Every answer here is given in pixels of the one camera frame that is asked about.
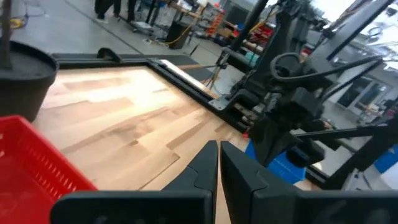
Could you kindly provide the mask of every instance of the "workbench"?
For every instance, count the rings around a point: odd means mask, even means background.
[[[212,94],[169,61],[183,79]],[[34,126],[100,190],[160,190],[208,140],[248,140],[148,67],[61,70]],[[218,181],[217,223],[230,223]],[[297,184],[312,190],[309,181]]]

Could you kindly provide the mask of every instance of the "person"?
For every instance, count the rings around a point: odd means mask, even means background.
[[[94,11],[97,14],[96,21],[108,23],[105,19],[105,13],[112,5],[114,17],[119,17],[121,0],[95,0]]]

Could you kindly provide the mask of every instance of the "shoe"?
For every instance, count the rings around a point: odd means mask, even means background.
[[[106,19],[98,19],[98,18],[96,18],[95,21],[103,23],[103,24],[107,24],[108,23],[108,21]]]

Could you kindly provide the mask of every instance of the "black frame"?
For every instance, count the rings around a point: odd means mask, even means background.
[[[246,132],[246,126],[240,122],[240,120],[237,120],[235,117],[235,114],[228,114],[223,111],[218,111],[216,108],[212,107],[208,102],[213,100],[213,97],[210,96],[209,94],[203,92],[201,89],[199,89],[197,86],[192,85],[190,82],[187,80],[184,80],[183,78],[180,78],[178,74],[176,74],[172,69],[168,68],[164,63],[162,63],[159,59],[157,58],[131,58],[131,59],[121,59],[118,57],[114,52],[110,51],[109,49],[103,50],[100,49],[99,53],[102,51],[102,54],[97,54],[97,55],[88,55],[85,54],[86,57],[72,57],[71,55],[68,54],[58,54],[56,55],[56,58],[60,64],[60,69],[63,70],[68,70],[68,69],[83,69],[83,68],[111,68],[111,67],[135,67],[135,66],[147,66],[151,68],[153,71],[155,71],[158,75],[160,75],[162,78],[166,79],[168,82],[176,86],[178,89],[183,91],[185,94],[187,94],[189,97],[193,98],[196,102],[204,106],[206,109],[223,119],[225,122],[227,122],[229,125],[231,125],[233,128],[237,129],[241,133]],[[346,133],[351,133],[353,130],[347,130],[347,131],[330,131],[328,134],[328,138],[343,138],[341,136],[341,132],[346,132]],[[361,132],[360,136],[364,135],[369,135],[369,130],[367,129],[366,131]],[[396,142],[398,142],[398,131],[394,131],[396,133],[396,137],[394,138]],[[311,135],[318,135],[318,133],[308,133],[304,135],[299,135],[298,137],[301,138],[309,138]],[[374,144],[384,144],[385,140],[383,139],[383,134],[379,134],[377,138],[374,138]],[[344,173],[351,173],[354,168],[356,168],[357,164],[361,163],[361,159],[363,157],[363,154],[368,153],[366,156],[369,157],[369,161],[375,161],[376,159],[379,158],[379,156],[385,152],[385,150],[373,150],[371,148],[367,148],[366,150],[359,150],[362,151],[362,153],[358,153],[357,156],[353,156],[350,159],[350,162],[346,162],[343,164],[341,167],[344,168]],[[339,187],[340,183],[343,183],[347,176],[346,175],[338,175],[338,177],[332,176],[334,179],[334,183],[330,183],[328,179],[330,178],[328,175],[326,175],[324,172],[321,170],[317,169],[314,166],[310,166],[307,168],[307,174],[306,178],[311,181],[313,184],[319,186],[320,188],[327,188],[327,189],[336,189]]]

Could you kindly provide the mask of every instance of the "black cable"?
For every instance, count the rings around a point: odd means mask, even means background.
[[[133,47],[131,44],[129,44],[128,42],[126,42],[125,40],[123,40],[122,38],[120,38],[118,35],[116,35],[114,32],[110,31],[109,29],[105,28],[105,26],[102,26],[100,24],[98,24],[95,19],[91,18],[89,15],[87,15],[86,13],[84,13],[82,10],[80,10],[79,8],[77,8],[74,4],[72,4],[70,1],[68,0],[63,0],[68,6],[70,6],[71,8],[73,8],[74,10],[76,10],[76,12],[79,12],[82,16],[86,17],[87,19],[93,21],[95,24],[97,24],[97,26],[100,26],[102,29],[104,29],[107,33],[111,34],[113,37],[117,38],[118,40],[120,40],[122,43],[126,44],[129,48],[135,50],[136,52],[138,52],[139,54],[143,55],[143,53],[141,51],[139,51],[138,49],[136,49],[135,47]]]
[[[377,62],[374,62],[371,66],[369,66],[367,69],[363,70],[361,73],[357,74],[356,76],[354,76],[353,78],[351,78],[350,80],[348,80],[347,82],[341,84],[339,87],[336,87],[332,90],[330,90],[327,94],[325,94],[322,98],[322,102],[324,102],[325,100],[327,100],[329,97],[333,96],[335,93],[337,93],[338,91],[344,89],[345,87],[347,87],[348,85],[350,85],[351,83],[353,83],[355,80],[361,78],[362,76],[366,75],[368,72],[370,72],[371,70],[375,69],[377,66],[381,65],[383,63],[382,60],[379,60]]]
[[[302,82],[304,80],[309,80],[315,77],[320,77],[320,76],[327,76],[327,75],[332,75],[334,73],[338,73],[338,72],[342,72],[360,65],[363,65],[365,63],[369,63],[369,62],[373,62],[375,60],[382,60],[382,56],[381,55],[376,55],[376,56],[370,56],[367,58],[363,58],[360,60],[357,60],[355,62],[351,62],[349,64],[340,66],[338,68],[334,68],[330,71],[327,72],[320,72],[320,73],[313,73],[313,74],[309,74],[309,75],[302,75],[299,77],[281,77],[278,75],[278,71],[277,71],[277,64],[279,62],[280,59],[284,58],[284,57],[295,57],[297,59],[297,61],[299,62],[299,55],[296,53],[285,53],[285,54],[281,54],[276,56],[274,59],[272,59],[271,63],[270,63],[270,70],[271,70],[271,75],[273,78],[275,78],[276,80],[280,81],[280,82]]]

